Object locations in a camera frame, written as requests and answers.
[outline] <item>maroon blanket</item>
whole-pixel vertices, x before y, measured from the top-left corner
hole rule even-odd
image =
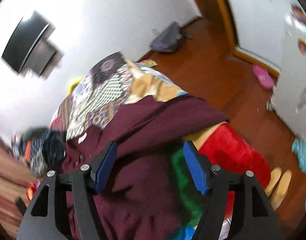
[[[165,240],[180,224],[165,145],[227,119],[192,95],[164,103],[147,96],[120,106],[103,131],[91,126],[83,142],[78,143],[78,137],[69,140],[62,171],[71,172],[89,163],[108,140],[115,140],[116,163],[104,192],[94,196],[108,239]],[[72,207],[71,194],[67,201]],[[73,210],[70,215],[73,236],[78,238]]]

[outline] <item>white door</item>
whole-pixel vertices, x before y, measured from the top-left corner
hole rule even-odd
[[[285,17],[297,0],[228,0],[238,38],[238,49],[281,69]]]

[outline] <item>blue cloth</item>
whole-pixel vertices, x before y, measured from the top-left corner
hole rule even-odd
[[[179,96],[182,96],[182,95],[185,95],[185,94],[187,94],[187,92],[183,91],[183,92],[178,93],[177,96],[179,97]]]
[[[174,239],[174,240],[191,240],[191,238],[194,235],[194,232],[195,232],[195,229],[193,227],[190,227],[190,226],[180,227],[172,235],[172,236],[175,236],[175,237],[174,238],[170,237],[170,239]]]
[[[298,156],[301,171],[306,173],[306,140],[295,139],[292,144],[292,151]]]

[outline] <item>pink slipper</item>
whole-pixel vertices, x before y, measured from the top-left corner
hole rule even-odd
[[[273,88],[274,81],[270,77],[267,70],[265,70],[263,68],[260,68],[258,65],[253,65],[252,69],[253,69],[253,73],[258,78],[261,87],[263,87],[264,89],[272,89]]]

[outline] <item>pile of laundry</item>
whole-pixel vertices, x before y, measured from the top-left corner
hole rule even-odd
[[[67,131],[60,173],[73,172],[118,146],[105,190],[94,203],[109,240],[186,240],[200,221],[205,198],[195,189],[183,155],[191,140],[225,170],[251,170],[269,184],[266,160],[226,122],[228,117],[151,68],[120,52],[98,62],[55,111],[51,128]],[[67,210],[73,239],[81,239],[71,192]],[[229,192],[224,218],[232,215]]]
[[[44,176],[59,167],[65,157],[66,132],[47,127],[29,128],[16,132],[11,139],[13,155],[27,164],[35,177]]]

